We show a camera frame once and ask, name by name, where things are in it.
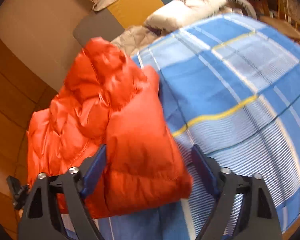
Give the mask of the orange puffer down jacket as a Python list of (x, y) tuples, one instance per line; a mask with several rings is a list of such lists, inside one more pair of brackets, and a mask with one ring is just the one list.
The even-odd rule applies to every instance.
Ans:
[(106, 167), (85, 204), (93, 218), (159, 207), (192, 191), (158, 96), (159, 76), (117, 46), (92, 38), (48, 109), (27, 132), (27, 182), (65, 173), (107, 147)]

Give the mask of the wooden wardrobe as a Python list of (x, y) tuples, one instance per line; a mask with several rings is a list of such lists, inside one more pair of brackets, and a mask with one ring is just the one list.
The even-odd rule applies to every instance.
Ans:
[(27, 182), (27, 134), (33, 112), (49, 107), (57, 94), (25, 66), (0, 39), (0, 224), (17, 237), (19, 214), (6, 182)]

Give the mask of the blue plaid bed sheet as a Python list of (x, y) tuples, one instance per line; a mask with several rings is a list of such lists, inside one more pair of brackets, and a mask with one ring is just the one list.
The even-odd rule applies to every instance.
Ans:
[(236, 174), (260, 173), (284, 239), (300, 239), (300, 46), (235, 14), (175, 31), (133, 56), (160, 76), (164, 116), (193, 177), (188, 199), (98, 219), (105, 239), (195, 239), (214, 200), (191, 161), (197, 144)]

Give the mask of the beige quilted blanket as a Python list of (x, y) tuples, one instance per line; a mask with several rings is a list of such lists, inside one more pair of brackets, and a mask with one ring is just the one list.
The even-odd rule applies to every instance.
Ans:
[(162, 30), (138, 25), (127, 28), (121, 35), (111, 41), (127, 56), (133, 56), (141, 49), (161, 38)]

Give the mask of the wicker wooden chair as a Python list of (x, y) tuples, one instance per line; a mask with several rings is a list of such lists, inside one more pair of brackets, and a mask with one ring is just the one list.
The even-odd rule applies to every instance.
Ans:
[(276, 15), (260, 16), (260, 21), (300, 45), (300, 3), (297, 0), (277, 0)]

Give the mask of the white printed pillow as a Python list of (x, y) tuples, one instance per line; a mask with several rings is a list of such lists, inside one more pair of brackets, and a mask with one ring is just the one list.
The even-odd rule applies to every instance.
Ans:
[(173, 0), (149, 15), (144, 25), (170, 33), (210, 17), (226, 3), (227, 0)]

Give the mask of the grey yellow blue headboard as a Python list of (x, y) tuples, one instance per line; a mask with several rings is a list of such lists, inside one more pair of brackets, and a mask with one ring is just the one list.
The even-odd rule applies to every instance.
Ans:
[(112, 41), (133, 25), (142, 25), (146, 18), (172, 0), (118, 0), (100, 11), (85, 16), (73, 31), (84, 46), (93, 37)]

